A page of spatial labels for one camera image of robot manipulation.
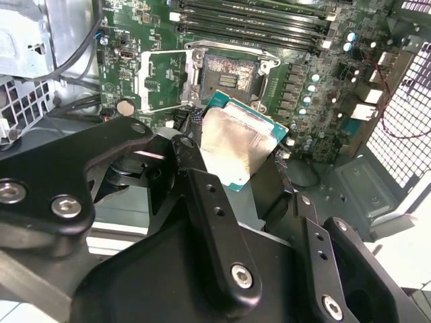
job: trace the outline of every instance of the screw hole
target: screw hole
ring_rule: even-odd
[[[318,251],[318,253],[319,253],[319,256],[323,259],[323,260],[328,260],[328,257],[326,256],[326,254],[324,254],[323,252],[321,252],[321,251]]]
[[[212,186],[211,184],[208,184],[207,190],[210,191],[211,193],[214,193],[216,191],[216,188],[214,186]]]
[[[219,217],[224,216],[224,211],[222,210],[221,207],[215,207],[214,208],[214,212],[216,213],[216,215],[218,215]]]
[[[187,147],[193,148],[195,146],[195,144],[189,139],[189,138],[181,138],[181,142],[183,143],[183,145],[186,145]]]

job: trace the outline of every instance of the black metal bracket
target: black metal bracket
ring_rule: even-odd
[[[152,136],[135,119],[118,118],[1,161],[0,182],[16,183],[24,198],[1,205],[0,248],[70,254],[94,221],[88,170],[145,150]],[[53,213],[54,201],[62,196],[79,203],[79,214]]]
[[[196,142],[183,135],[153,136],[131,118],[0,161],[0,256],[9,275],[4,277],[12,277],[15,268],[30,285],[43,276],[46,299],[60,295],[65,307],[85,275],[81,264],[79,272],[68,264],[84,259],[87,269],[93,266],[87,252],[79,254],[94,220],[93,202],[128,185],[146,186],[149,237],[86,275],[73,296],[70,322],[409,322],[409,315],[425,322],[419,311],[410,314],[415,308],[347,225],[340,231],[327,221],[330,236],[313,203],[293,191],[271,157],[262,170],[271,176],[255,174],[262,187],[254,185],[253,192],[271,194],[259,200],[258,212],[271,223],[269,232],[290,245],[238,225]],[[65,196],[73,200],[53,206]],[[73,274],[64,287],[59,277]],[[37,296],[16,279],[8,283],[26,301]],[[374,302],[373,316],[363,321],[352,295],[358,288],[372,293],[375,283],[376,295],[386,300]],[[64,310],[38,301],[64,318]],[[387,316],[391,320],[384,318],[387,311],[394,311]]]
[[[332,217],[324,228],[331,234],[347,304],[360,322],[427,322],[352,227]]]

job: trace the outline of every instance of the cable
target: cable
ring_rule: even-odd
[[[82,80],[85,76],[87,76],[88,71],[92,68],[93,60],[94,60],[94,57],[96,56],[96,50],[97,50],[97,38],[93,43],[92,51],[90,53],[90,58],[88,59],[86,69],[84,69],[84,72],[82,72],[82,74],[76,78],[77,81]]]
[[[91,44],[91,42],[94,40],[94,37],[96,36],[100,24],[102,23],[102,0],[97,0],[97,20],[92,26],[92,29],[87,34],[87,36],[84,38],[84,41],[81,43],[81,45],[76,49],[76,51],[59,67],[57,67],[54,71],[52,71],[49,74],[46,74],[44,76],[36,77],[34,79],[26,79],[27,81],[45,81],[47,79],[58,79],[59,76],[66,72],[66,70],[70,69],[85,53],[87,50],[87,47]]]
[[[66,114],[72,111],[82,110],[85,108],[89,108],[91,106],[98,106],[100,105],[100,103],[101,103],[100,94],[96,94],[95,96],[88,96],[87,98],[76,100],[64,106],[59,106],[58,108],[54,108],[46,115],[60,116],[62,114]]]
[[[83,81],[82,79],[74,79],[72,77],[66,77],[66,76],[60,76],[59,79],[62,79],[63,81],[69,84],[85,87],[86,89],[90,89],[92,91],[96,91],[96,92],[100,91],[100,86],[96,83]]]
[[[396,139],[415,139],[415,138],[420,138],[423,136],[427,136],[429,134],[431,134],[431,129],[428,129],[427,131],[424,131],[423,133],[420,133],[418,135],[412,135],[412,136],[397,136],[395,135],[391,130],[389,130],[389,128],[386,126],[385,124],[385,112],[386,109],[388,108],[389,104],[391,103],[391,100],[393,98],[393,94],[391,93],[391,89],[389,88],[389,84],[387,83],[385,77],[382,74],[382,71],[379,67],[378,64],[374,63],[374,68],[376,69],[380,79],[382,80],[383,84],[386,87],[386,90],[388,91],[388,100],[385,102],[385,105],[381,108],[381,116],[380,116],[380,120],[382,122],[382,126],[383,126],[383,131],[390,137],[392,138],[396,138]]]

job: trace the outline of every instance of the metal sheet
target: metal sheet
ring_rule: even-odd
[[[243,186],[277,145],[272,124],[233,103],[211,108],[202,122],[201,153],[208,172]]]
[[[54,70],[42,13],[32,0],[0,2],[0,74],[38,77]]]

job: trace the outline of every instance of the black bracket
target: black bracket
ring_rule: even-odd
[[[17,184],[24,197],[0,204],[0,248],[71,253],[94,221],[88,170],[145,150],[152,135],[135,119],[118,118],[1,161],[0,182]],[[62,196],[76,201],[77,215],[53,212]]]

